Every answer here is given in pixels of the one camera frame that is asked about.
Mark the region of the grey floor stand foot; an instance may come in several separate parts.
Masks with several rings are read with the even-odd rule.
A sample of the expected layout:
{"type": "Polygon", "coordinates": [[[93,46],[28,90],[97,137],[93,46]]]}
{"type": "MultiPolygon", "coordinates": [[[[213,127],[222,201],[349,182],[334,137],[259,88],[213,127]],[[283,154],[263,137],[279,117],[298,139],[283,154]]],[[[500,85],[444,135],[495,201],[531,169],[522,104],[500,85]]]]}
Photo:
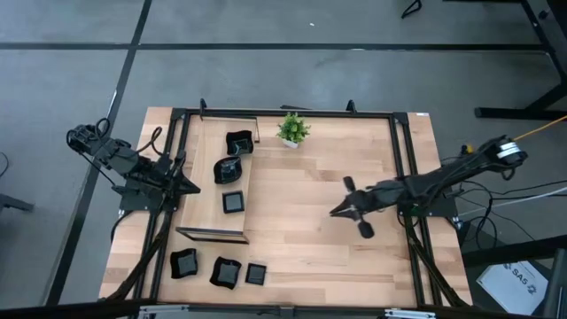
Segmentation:
{"type": "Polygon", "coordinates": [[[2,213],[5,208],[15,208],[20,211],[30,212],[34,209],[34,205],[0,193],[0,213],[2,213]]]}

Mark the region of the black square wavy mini bowl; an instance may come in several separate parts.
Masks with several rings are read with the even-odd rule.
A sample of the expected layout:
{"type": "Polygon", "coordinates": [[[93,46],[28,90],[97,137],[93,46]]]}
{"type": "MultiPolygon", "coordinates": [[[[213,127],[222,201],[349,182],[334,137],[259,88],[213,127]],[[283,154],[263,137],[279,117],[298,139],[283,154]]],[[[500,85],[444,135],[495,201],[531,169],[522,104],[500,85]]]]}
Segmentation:
{"type": "Polygon", "coordinates": [[[242,267],[239,261],[218,257],[214,263],[213,273],[209,282],[233,290],[237,285],[238,274],[242,267]]]}
{"type": "Polygon", "coordinates": [[[181,279],[198,273],[197,250],[187,248],[170,254],[171,277],[181,279]]]}
{"type": "Polygon", "coordinates": [[[229,156],[253,153],[252,132],[250,130],[228,132],[226,135],[226,144],[227,154],[229,156]]]}

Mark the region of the black square mini plate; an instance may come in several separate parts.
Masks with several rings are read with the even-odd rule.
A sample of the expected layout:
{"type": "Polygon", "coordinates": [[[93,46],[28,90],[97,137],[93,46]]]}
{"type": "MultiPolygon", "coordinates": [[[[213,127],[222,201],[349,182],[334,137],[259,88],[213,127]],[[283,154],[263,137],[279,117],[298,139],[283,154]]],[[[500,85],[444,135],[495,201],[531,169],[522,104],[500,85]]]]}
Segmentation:
{"type": "Polygon", "coordinates": [[[245,198],[242,191],[231,191],[222,194],[222,209],[225,214],[243,212],[245,198]]]}
{"type": "Polygon", "coordinates": [[[256,263],[249,263],[246,270],[245,281],[248,284],[264,285],[266,273],[266,266],[256,263]]]}

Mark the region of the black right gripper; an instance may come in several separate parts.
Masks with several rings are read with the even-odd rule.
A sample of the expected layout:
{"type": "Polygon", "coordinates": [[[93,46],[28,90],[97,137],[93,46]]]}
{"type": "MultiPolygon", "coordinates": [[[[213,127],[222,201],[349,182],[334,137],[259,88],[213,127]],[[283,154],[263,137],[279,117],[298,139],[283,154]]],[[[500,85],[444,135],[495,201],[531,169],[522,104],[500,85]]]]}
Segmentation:
{"type": "Polygon", "coordinates": [[[382,199],[385,194],[384,187],[373,187],[364,190],[356,190],[353,178],[343,178],[347,194],[345,198],[330,211],[331,217],[342,217],[357,222],[357,228],[363,238],[372,238],[375,232],[369,222],[363,218],[363,214],[380,211],[387,208],[382,199]]]}

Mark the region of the green plant white pot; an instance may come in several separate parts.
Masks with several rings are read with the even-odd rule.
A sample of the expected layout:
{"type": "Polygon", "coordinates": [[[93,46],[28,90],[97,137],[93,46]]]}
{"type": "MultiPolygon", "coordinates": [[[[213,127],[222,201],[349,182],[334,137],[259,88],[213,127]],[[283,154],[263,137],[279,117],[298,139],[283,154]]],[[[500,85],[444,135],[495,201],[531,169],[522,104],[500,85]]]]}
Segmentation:
{"type": "Polygon", "coordinates": [[[291,148],[297,149],[310,135],[311,126],[305,123],[305,119],[298,113],[287,113],[283,117],[283,123],[277,125],[279,131],[276,136],[291,148]]]}

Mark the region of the wooden shelf black metal frame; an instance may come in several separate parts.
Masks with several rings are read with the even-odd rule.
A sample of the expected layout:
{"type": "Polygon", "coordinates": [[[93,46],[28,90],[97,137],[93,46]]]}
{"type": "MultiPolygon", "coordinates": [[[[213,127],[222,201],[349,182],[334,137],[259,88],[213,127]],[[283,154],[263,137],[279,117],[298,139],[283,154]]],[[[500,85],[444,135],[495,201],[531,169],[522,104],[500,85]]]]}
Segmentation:
{"type": "Polygon", "coordinates": [[[240,157],[242,175],[233,183],[214,182],[214,165],[227,158],[226,135],[242,130],[256,137],[253,119],[203,117],[190,122],[188,149],[192,155],[190,180],[200,193],[185,197],[182,217],[176,231],[193,241],[230,244],[248,243],[245,236],[245,211],[224,212],[223,200],[230,194],[247,200],[252,171],[252,155],[240,157]]]}

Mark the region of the black metal stand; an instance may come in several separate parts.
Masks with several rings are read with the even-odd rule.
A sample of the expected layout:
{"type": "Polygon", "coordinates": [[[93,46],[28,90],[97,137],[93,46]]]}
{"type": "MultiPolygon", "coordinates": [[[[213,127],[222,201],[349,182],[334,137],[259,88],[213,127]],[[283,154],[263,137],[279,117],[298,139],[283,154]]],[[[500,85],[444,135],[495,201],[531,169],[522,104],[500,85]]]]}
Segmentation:
{"type": "Polygon", "coordinates": [[[470,251],[462,257],[472,275],[469,283],[480,307],[508,313],[476,280],[491,265],[519,261],[529,261],[548,280],[545,298],[533,315],[555,315],[567,306],[567,235],[470,251]]]}

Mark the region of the white printed box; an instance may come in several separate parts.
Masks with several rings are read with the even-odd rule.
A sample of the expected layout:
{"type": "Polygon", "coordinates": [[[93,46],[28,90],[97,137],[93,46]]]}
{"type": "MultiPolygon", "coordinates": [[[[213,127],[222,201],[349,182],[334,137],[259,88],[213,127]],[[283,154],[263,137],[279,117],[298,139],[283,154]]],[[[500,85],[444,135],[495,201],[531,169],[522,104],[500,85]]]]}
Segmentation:
{"type": "Polygon", "coordinates": [[[533,315],[548,288],[548,280],[529,261],[491,265],[476,282],[506,312],[517,315],[533,315]]]}

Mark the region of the black rounded wavy mini bowl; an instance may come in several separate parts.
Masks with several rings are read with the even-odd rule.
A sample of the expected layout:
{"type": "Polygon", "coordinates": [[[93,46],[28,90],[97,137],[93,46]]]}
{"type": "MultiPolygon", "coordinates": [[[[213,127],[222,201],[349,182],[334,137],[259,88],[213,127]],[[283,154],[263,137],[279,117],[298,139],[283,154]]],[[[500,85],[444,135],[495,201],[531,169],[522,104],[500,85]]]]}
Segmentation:
{"type": "Polygon", "coordinates": [[[214,164],[214,182],[228,184],[237,181],[242,175],[242,160],[240,157],[227,157],[214,164]]]}

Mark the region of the black crossbar silver brackets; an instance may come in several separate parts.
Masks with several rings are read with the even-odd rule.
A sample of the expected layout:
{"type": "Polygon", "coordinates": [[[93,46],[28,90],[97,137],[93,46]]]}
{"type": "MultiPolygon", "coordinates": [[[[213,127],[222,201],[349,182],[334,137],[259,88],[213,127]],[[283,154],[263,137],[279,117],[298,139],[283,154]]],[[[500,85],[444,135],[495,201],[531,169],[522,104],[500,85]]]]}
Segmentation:
{"type": "Polygon", "coordinates": [[[292,319],[297,315],[335,313],[337,315],[375,315],[406,319],[567,319],[567,306],[555,315],[517,315],[478,307],[316,307],[229,304],[158,304],[153,300],[104,300],[56,306],[0,309],[0,319],[116,319],[129,315],[156,315],[165,312],[229,312],[276,315],[292,319]]]}

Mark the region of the black office desk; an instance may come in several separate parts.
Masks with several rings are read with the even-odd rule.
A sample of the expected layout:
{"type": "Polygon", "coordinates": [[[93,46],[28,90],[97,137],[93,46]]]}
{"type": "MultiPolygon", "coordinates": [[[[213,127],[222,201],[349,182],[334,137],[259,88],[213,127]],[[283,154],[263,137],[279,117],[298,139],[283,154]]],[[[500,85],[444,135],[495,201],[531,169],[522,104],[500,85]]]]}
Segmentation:
{"type": "Polygon", "coordinates": [[[562,117],[567,116],[567,111],[550,111],[549,107],[559,100],[567,97],[567,73],[563,70],[560,59],[557,57],[555,48],[549,41],[539,19],[528,3],[528,0],[519,0],[524,13],[532,25],[532,29],[540,40],[543,51],[551,60],[555,70],[559,75],[559,83],[550,91],[533,101],[524,108],[491,108],[477,107],[474,114],[477,118],[504,119],[504,120],[525,120],[525,121],[562,121],[562,117]]]}

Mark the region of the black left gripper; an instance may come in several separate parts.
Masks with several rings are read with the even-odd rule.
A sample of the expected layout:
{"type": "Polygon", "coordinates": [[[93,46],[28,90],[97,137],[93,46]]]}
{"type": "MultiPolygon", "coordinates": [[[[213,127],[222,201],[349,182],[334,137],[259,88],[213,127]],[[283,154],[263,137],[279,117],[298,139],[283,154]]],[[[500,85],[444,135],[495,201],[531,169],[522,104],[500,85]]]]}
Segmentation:
{"type": "Polygon", "coordinates": [[[148,185],[157,190],[171,192],[165,197],[164,209],[178,209],[184,197],[201,192],[183,172],[186,157],[186,151],[181,151],[175,160],[159,158],[151,168],[148,185]]]}

